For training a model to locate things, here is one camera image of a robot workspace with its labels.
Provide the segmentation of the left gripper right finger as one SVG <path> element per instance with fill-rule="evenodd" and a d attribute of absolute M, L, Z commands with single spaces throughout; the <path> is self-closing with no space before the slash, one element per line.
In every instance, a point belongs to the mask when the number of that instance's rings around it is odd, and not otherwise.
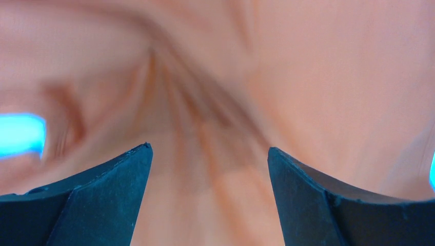
<path fill-rule="evenodd" d="M 434 200 L 354 187 L 276 147 L 268 168 L 285 245 L 434 245 Z"/>

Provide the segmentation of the orange t shirt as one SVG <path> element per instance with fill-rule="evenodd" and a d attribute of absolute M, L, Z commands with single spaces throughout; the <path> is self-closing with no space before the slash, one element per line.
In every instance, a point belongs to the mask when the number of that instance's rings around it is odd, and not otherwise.
<path fill-rule="evenodd" d="M 1 193 L 150 142 L 133 245 L 283 245 L 276 146 L 433 197 L 434 1 L 1 1 L 1 113 L 44 117 Z"/>

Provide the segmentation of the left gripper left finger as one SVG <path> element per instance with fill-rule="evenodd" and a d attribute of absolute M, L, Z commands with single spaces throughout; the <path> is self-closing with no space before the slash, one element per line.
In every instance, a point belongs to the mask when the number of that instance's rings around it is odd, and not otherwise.
<path fill-rule="evenodd" d="M 129 245 L 152 157 L 145 143 L 25 194 L 1 196 L 1 245 Z"/>

